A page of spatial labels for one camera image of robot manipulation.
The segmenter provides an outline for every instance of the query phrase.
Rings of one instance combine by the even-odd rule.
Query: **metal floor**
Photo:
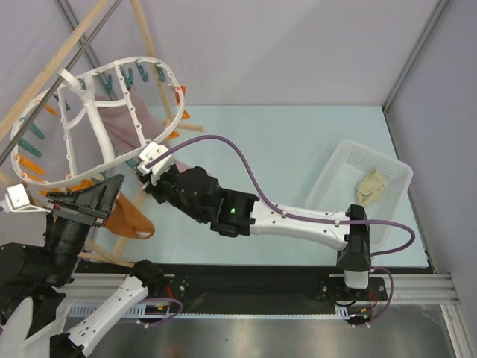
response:
[[[67,326],[79,322],[70,318]],[[440,306],[391,306],[370,329],[344,321],[181,319],[116,325],[90,358],[455,357]]]

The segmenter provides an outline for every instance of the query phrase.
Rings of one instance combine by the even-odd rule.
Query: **metal pole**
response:
[[[384,114],[389,112],[389,108],[394,102],[399,90],[401,89],[402,85],[404,84],[406,78],[409,76],[409,73],[414,68],[414,64],[416,63],[417,59],[419,58],[420,54],[423,52],[424,46],[429,41],[431,35],[434,33],[437,24],[442,19],[445,9],[447,9],[447,5],[451,0],[440,0],[432,12],[431,16],[429,17],[426,26],[424,26],[423,31],[421,32],[419,39],[417,40],[416,44],[414,45],[409,58],[407,59],[404,68],[402,69],[401,73],[399,74],[396,82],[391,89],[391,92],[388,95],[385,103],[382,106],[382,110]]]
[[[69,1],[54,0],[54,2],[58,7],[58,10],[60,11],[61,16],[64,18],[65,23],[68,25],[69,29],[73,31],[79,25],[79,21],[71,5],[69,4]],[[78,44],[82,46],[85,42],[86,42],[86,36],[83,35],[78,40]],[[89,64],[89,66],[91,67],[91,69],[96,69],[101,66],[101,64],[99,63],[98,57],[96,56],[96,53],[93,51],[91,46],[88,46],[87,49],[85,50],[84,57],[87,63]],[[102,77],[104,82],[107,82],[107,78],[103,73],[100,73],[98,76]],[[118,96],[114,93],[114,90],[111,93],[107,93],[107,96],[112,101],[118,99]]]
[[[104,14],[104,17],[101,19],[101,21],[96,25],[96,27],[93,29],[91,35],[86,39],[84,44],[80,47],[78,52],[73,56],[71,61],[66,65],[65,69],[69,71],[70,69],[73,68],[73,66],[77,63],[77,61],[80,59],[81,55],[86,51],[88,48],[89,44],[93,41],[93,39],[96,37],[98,32],[103,28],[104,24],[106,21],[111,17],[111,15],[114,13],[114,10],[121,4],[122,0],[116,0],[111,6],[111,8]],[[6,149],[1,153],[0,155],[0,165],[3,164],[3,162],[7,159],[8,155],[11,153],[11,151],[15,148],[15,145],[18,144],[20,139],[23,137],[25,132],[29,129],[30,125],[34,122],[35,118],[38,117],[38,114],[40,111],[43,109],[45,106],[46,102],[50,99],[50,97],[53,95],[53,93],[58,89],[58,87],[61,85],[63,82],[63,78],[61,76],[58,76],[58,79],[53,83],[53,85],[50,87],[48,92],[43,96],[42,100],[38,103],[38,105],[33,109],[33,112],[31,112],[30,116],[28,119],[25,121],[23,126],[19,129],[19,131],[15,134],[15,136],[12,138],[10,143],[8,143]]]

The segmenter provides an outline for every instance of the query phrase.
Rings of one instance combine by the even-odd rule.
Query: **teal clothes peg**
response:
[[[37,158],[40,158],[42,156],[42,152],[36,149],[35,147],[32,146],[29,142],[24,140],[23,138],[20,139],[18,142],[18,145],[25,149],[28,153],[34,155]]]
[[[126,160],[126,164],[128,164],[133,169],[137,167],[137,162],[132,158],[129,160]]]
[[[136,66],[137,66],[137,70],[139,74],[141,75],[142,80],[144,82],[149,81],[149,72],[146,72],[144,70],[144,67],[142,66],[142,64],[139,63],[139,60],[136,60]]]
[[[24,121],[26,121],[26,118],[22,117],[20,120],[22,122],[24,122]],[[45,134],[43,134],[43,132],[35,124],[32,123],[29,127],[29,130],[30,130],[31,133],[33,133],[35,135],[36,138],[41,139],[41,140],[45,139]]]
[[[111,93],[113,93],[113,76],[111,74],[108,74],[107,81],[103,79],[103,77],[106,77],[106,76],[99,75],[98,77],[106,94],[110,95]]]
[[[78,78],[78,82],[81,84],[81,88],[84,91],[86,89],[86,84],[84,83],[83,78]]]
[[[133,69],[131,68],[127,69],[127,73],[129,74],[128,76],[126,76],[126,72],[124,71],[122,66],[120,66],[119,69],[121,70],[122,77],[124,77],[124,82],[126,83],[127,89],[130,90],[134,82]]]
[[[60,99],[58,98],[58,95],[56,93],[53,93],[53,97],[54,99],[57,100],[58,103],[60,103]],[[71,107],[69,106],[67,101],[65,101],[65,107],[66,107],[66,110],[71,110]]]
[[[156,67],[157,74],[159,75],[159,81],[165,82],[165,75],[164,75],[164,70],[162,67],[159,65],[158,62],[154,64],[154,67]]]

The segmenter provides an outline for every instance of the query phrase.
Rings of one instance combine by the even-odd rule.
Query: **white wall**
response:
[[[451,1],[389,113],[423,216],[477,336],[477,1]]]
[[[0,34],[0,118],[3,118],[67,38],[69,29],[52,0],[4,0],[0,11]],[[80,59],[72,72],[79,74],[88,69],[86,62]],[[47,140],[35,140],[30,133],[27,133],[25,138],[44,151],[44,154],[48,152],[55,155],[57,153],[51,151],[57,148],[62,135],[58,136],[58,132],[51,135],[49,133],[54,128],[61,130],[60,119],[47,117],[42,113],[42,118],[36,122],[47,134]],[[10,134],[0,142],[0,150],[5,148],[9,138]],[[64,167],[60,168],[58,161],[52,158],[54,157],[50,157],[49,165],[45,166],[47,170],[50,172],[64,170]],[[15,178],[9,160],[0,170]],[[0,189],[0,197],[3,196],[4,191]],[[44,215],[0,213],[0,245],[12,241],[40,244],[44,230]]]
[[[79,18],[95,0],[71,0]],[[437,0],[142,0],[188,104],[372,104],[391,91]],[[144,54],[128,1],[93,43]]]

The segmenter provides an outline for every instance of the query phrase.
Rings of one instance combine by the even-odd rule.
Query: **black mounting plate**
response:
[[[380,277],[369,277],[367,289],[350,289],[344,284],[344,277],[328,277],[320,281],[320,291],[324,302],[369,301],[370,291],[378,301],[388,300],[385,281]]]

